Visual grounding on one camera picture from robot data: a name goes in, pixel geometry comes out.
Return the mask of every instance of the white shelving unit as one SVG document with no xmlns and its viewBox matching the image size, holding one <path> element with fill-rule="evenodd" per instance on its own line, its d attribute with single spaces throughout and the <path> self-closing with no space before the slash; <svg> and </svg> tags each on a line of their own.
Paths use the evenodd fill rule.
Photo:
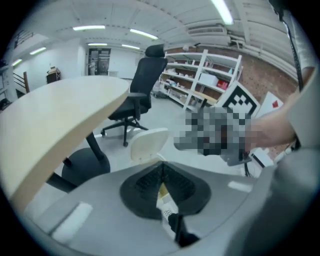
<svg viewBox="0 0 320 256">
<path fill-rule="evenodd" d="M 202 88 L 200 90 L 201 93 L 204 91 L 205 87 L 208 87 L 211 90 L 215 90 L 215 91 L 222 93 L 222 94 L 225 92 L 224 89 L 221 89 L 219 87 L 208 86 L 207 84 L 203 84 L 203 83 L 199 82 L 199 78 L 200 78 L 201 73 L 211 74 L 211 75 L 216 76 L 220 80 L 228 81 L 229 87 L 231 87 L 232 83 L 234 81 L 239 80 L 239 77 L 240 77 L 241 72 L 243 70 L 243 66 L 241 65 L 241 61 L 242 61 L 241 55 L 239 55 L 238 58 L 232 58 L 229 56 L 210 54 L 210 53 L 208 53 L 207 49 L 203 50 L 203 52 L 166 53 L 165 57 L 168 59 L 168 64 L 166 66 L 167 69 L 180 69 L 180 70 L 194 72 L 194 76 L 193 76 L 194 78 L 187 77 L 184 75 L 179 75 L 179 74 L 167 71 L 167 70 L 162 72 L 162 75 L 183 79 L 183 80 L 186 80 L 186 81 L 189 81 L 192 83 L 190 89 L 181 88 L 179 86 L 172 86 L 173 88 L 180 90 L 182 93 L 187 95 L 185 103 L 183 103 L 179 98 L 175 97 L 174 95 L 171 95 L 170 93 L 168 93 L 166 90 L 161 90 L 163 93 L 168 95 L 171 99 L 173 99 L 176 102 L 183 105 L 183 110 L 186 110 L 188 108 L 189 110 L 194 111 L 197 108 L 197 102 L 194 105 L 189 105 L 192 96 L 199 99 L 199 100 L 203 100 L 203 98 L 201 96 L 198 96 L 193 93 L 195 91 L 197 85 L 202 86 Z M 177 61 L 186 61 L 186 62 L 195 61 L 195 62 L 197 62 L 197 65 L 195 65 L 195 64 L 192 65 L 189 63 L 175 63 Z M 213 67 L 205 66 L 206 62 L 213 64 Z M 228 72 L 216 69 L 215 65 L 232 69 L 232 73 L 228 73 Z M 161 81 L 161 83 L 163 83 L 166 86 L 171 87 L 171 85 L 168 82 Z"/>
</svg>

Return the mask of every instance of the brick wall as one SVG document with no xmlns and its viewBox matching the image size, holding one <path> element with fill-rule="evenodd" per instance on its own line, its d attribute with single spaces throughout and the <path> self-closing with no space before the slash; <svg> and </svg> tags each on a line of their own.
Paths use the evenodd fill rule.
<svg viewBox="0 0 320 256">
<path fill-rule="evenodd" d="M 198 47 L 197 49 L 190 47 L 189 52 L 202 53 L 204 49 L 208 49 L 210 54 L 224 55 L 233 58 L 238 58 L 239 55 L 242 55 L 243 71 L 239 82 L 246 87 L 261 104 L 264 101 L 267 92 L 271 92 L 285 102 L 288 96 L 297 88 L 297 83 L 290 76 L 271 64 L 251 55 L 235 50 L 214 47 Z M 167 52 L 181 53 L 183 52 L 183 49 L 175 48 L 170 49 Z M 210 95 L 211 91 L 212 90 L 209 91 L 209 89 L 207 89 L 204 93 Z M 270 148 L 270 157 L 276 157 L 276 155 L 286 147 L 287 145 Z"/>
</svg>

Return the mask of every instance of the doorway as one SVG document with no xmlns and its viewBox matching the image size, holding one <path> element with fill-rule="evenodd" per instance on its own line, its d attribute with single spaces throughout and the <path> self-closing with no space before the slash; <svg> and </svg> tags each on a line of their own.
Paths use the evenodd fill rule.
<svg viewBox="0 0 320 256">
<path fill-rule="evenodd" d="M 94 48 L 89 49 L 88 74 L 94 75 L 108 75 L 110 62 L 110 49 Z"/>
</svg>

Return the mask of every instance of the white wall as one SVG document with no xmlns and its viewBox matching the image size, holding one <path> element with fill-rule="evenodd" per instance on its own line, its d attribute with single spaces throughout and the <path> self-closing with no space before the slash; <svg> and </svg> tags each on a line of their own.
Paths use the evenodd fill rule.
<svg viewBox="0 0 320 256">
<path fill-rule="evenodd" d="M 138 52 L 112 48 L 109 71 L 118 71 L 118 77 L 133 79 L 142 55 Z"/>
<path fill-rule="evenodd" d="M 22 57 L 13 72 L 20 76 L 26 72 L 30 90 L 47 84 L 47 71 L 53 66 L 61 71 L 62 79 L 82 76 L 86 56 L 82 48 L 79 38 L 56 43 L 41 53 L 28 56 L 28 59 Z"/>
</svg>

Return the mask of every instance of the chair armrest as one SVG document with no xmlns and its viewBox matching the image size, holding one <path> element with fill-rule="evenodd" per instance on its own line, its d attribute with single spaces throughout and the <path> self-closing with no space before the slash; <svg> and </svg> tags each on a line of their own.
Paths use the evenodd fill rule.
<svg viewBox="0 0 320 256">
<path fill-rule="evenodd" d="M 147 95 L 141 92 L 130 92 L 128 95 L 129 99 L 133 100 L 134 103 L 134 111 L 135 111 L 135 118 L 140 120 L 141 111 L 140 111 L 140 100 L 146 98 Z"/>
</svg>

